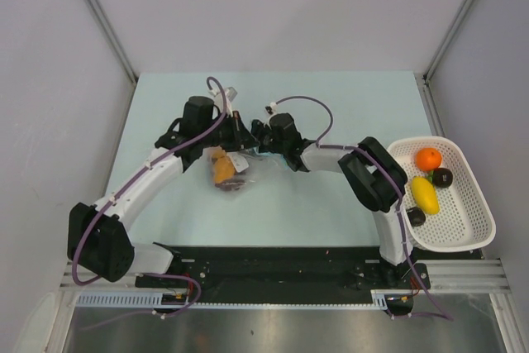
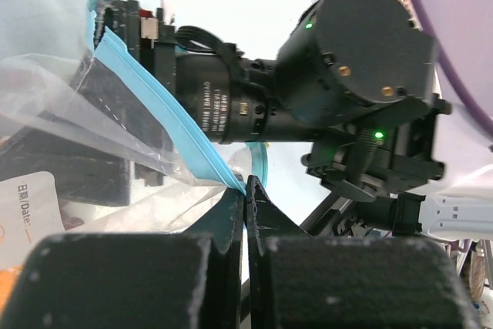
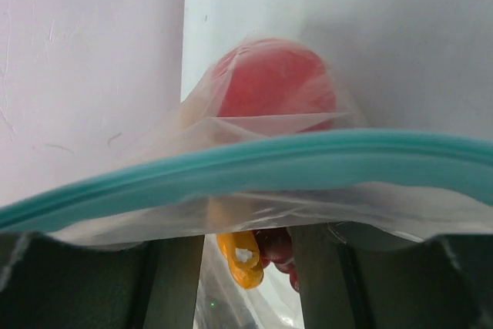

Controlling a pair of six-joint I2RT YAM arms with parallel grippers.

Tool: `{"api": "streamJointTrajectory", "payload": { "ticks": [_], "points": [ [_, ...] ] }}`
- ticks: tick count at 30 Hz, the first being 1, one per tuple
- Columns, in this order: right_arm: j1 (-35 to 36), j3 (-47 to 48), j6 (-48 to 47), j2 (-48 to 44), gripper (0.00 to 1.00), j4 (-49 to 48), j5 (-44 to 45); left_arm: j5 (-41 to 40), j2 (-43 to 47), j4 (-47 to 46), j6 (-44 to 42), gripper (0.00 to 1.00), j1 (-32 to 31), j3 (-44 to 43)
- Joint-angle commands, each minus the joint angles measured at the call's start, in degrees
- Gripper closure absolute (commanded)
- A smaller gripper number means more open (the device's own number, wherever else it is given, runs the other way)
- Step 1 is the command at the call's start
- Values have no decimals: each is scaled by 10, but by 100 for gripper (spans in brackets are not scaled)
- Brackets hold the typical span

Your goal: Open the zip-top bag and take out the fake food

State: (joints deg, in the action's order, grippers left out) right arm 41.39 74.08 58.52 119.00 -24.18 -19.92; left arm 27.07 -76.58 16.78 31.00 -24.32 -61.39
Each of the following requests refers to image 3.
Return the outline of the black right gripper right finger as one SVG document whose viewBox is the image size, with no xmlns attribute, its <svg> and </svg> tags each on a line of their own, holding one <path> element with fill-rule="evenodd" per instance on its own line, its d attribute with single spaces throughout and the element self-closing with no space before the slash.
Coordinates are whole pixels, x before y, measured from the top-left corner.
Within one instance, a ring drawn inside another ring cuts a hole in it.
<svg viewBox="0 0 493 329">
<path fill-rule="evenodd" d="M 490 328 L 492 238 L 422 242 L 365 224 L 292 229 L 308 328 Z"/>
</svg>

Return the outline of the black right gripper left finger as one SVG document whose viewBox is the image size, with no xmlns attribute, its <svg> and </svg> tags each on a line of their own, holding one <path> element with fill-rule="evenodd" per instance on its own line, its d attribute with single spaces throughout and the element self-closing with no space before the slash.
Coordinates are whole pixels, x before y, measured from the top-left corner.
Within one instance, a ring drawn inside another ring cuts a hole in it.
<svg viewBox="0 0 493 329">
<path fill-rule="evenodd" d="M 203 238 L 113 250 L 1 235 L 3 328 L 191 328 Z"/>
</svg>

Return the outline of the clear zip top bag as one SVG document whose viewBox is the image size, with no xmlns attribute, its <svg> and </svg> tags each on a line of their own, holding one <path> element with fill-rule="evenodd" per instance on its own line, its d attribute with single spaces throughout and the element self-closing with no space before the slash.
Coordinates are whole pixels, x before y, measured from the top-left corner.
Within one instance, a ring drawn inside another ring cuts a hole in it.
<svg viewBox="0 0 493 329">
<path fill-rule="evenodd" d="M 263 265 L 243 289 L 218 233 L 286 227 L 293 242 L 294 227 L 365 224 L 418 243 L 492 238 L 491 141 L 369 127 L 324 60 L 335 113 L 215 117 L 217 61 L 147 133 L 132 113 L 104 127 L 108 99 L 51 94 L 50 134 L 1 144 L 1 235 L 101 250 L 202 237 L 191 328 L 308 328 L 289 276 Z"/>
</svg>

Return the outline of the orange fake fruit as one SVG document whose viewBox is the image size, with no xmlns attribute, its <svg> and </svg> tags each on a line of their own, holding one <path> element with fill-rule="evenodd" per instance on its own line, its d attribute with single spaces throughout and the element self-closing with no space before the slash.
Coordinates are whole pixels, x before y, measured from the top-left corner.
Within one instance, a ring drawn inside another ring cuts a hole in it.
<svg viewBox="0 0 493 329">
<path fill-rule="evenodd" d="M 219 59 L 211 87 L 220 118 L 335 113 L 329 69 L 305 45 L 286 39 L 244 42 Z"/>
</svg>

